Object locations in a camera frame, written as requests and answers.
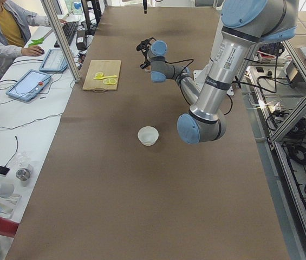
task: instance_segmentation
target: gray shirt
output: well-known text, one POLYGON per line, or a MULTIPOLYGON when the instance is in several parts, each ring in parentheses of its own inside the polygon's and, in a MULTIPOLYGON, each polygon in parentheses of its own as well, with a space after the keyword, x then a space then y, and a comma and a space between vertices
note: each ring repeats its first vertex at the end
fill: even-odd
MULTIPOLYGON (((21 31, 22 37, 27 43, 27 41, 31 38, 31 33, 29 30, 30 26, 47 26, 50 24, 46 16, 39 16, 35 12, 30 12, 21 8, 19 5, 15 4, 11 0, 7 0, 3 3, 4 8, 10 12, 17 22, 17 25, 21 31)), ((22 47, 18 47, 15 45, 8 45, 6 37, 1 32, 0 28, 0 68, 3 72, 5 72, 12 61, 16 58, 22 56, 22 47)))

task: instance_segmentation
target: brown tabletop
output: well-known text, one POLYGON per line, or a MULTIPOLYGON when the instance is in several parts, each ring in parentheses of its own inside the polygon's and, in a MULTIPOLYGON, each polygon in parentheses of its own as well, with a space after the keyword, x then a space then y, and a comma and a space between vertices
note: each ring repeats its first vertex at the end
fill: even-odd
POLYGON ((136 46, 153 36, 170 62, 202 69, 217 23, 212 8, 105 10, 81 74, 121 60, 118 91, 75 85, 7 260, 289 259, 241 93, 224 137, 187 145, 177 85, 139 68, 136 46), (147 125, 151 147, 137 139, 147 125))

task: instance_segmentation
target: blue tablet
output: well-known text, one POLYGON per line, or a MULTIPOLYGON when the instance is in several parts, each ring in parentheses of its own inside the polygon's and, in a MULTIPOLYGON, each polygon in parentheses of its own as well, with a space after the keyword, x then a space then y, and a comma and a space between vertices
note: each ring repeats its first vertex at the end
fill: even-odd
POLYGON ((51 75, 31 69, 7 90, 6 94, 17 100, 30 101, 41 92, 50 79, 51 75))
POLYGON ((41 72, 61 73, 67 68, 67 63, 61 49, 50 49, 39 68, 41 72))

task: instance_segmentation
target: blue joint cap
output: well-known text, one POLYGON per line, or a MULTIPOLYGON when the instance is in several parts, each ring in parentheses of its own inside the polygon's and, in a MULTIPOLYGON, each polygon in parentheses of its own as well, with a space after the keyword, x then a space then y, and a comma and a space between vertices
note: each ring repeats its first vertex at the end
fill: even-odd
POLYGON ((82 8, 82 3, 81 2, 74 2, 73 6, 75 9, 80 10, 82 8))
POLYGON ((180 138, 187 144, 197 144, 200 142, 198 125, 189 114, 183 114, 178 118, 177 130, 180 138))
POLYGON ((229 28, 245 26, 262 12, 267 2, 268 0, 226 0, 222 9, 222 22, 229 28))
POLYGON ((153 42, 151 46, 152 53, 156 56, 162 57, 167 53, 167 44, 162 40, 153 42))
POLYGON ((290 29, 287 29, 285 31, 281 31, 281 32, 278 32, 278 33, 275 33, 275 34, 271 34, 271 35, 262 37, 260 39, 260 42, 273 43, 273 42, 286 41, 286 40, 294 37, 295 32, 296 32, 296 28, 297 28, 297 26, 292 27, 290 29))
POLYGON ((165 74, 158 72, 158 71, 152 71, 151 72, 151 79, 154 83, 162 83, 166 81, 165 74))

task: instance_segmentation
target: wooden cutting board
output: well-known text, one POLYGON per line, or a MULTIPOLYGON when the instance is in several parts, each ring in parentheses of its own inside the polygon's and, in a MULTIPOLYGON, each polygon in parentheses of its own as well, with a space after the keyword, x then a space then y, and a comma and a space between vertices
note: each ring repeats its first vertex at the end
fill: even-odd
POLYGON ((92 60, 84 81, 83 90, 100 92, 116 90, 119 83, 120 66, 121 61, 119 60, 92 60), (94 77, 97 72, 103 72, 105 76, 117 75, 117 83, 115 85, 106 85, 102 80, 95 80, 94 77))

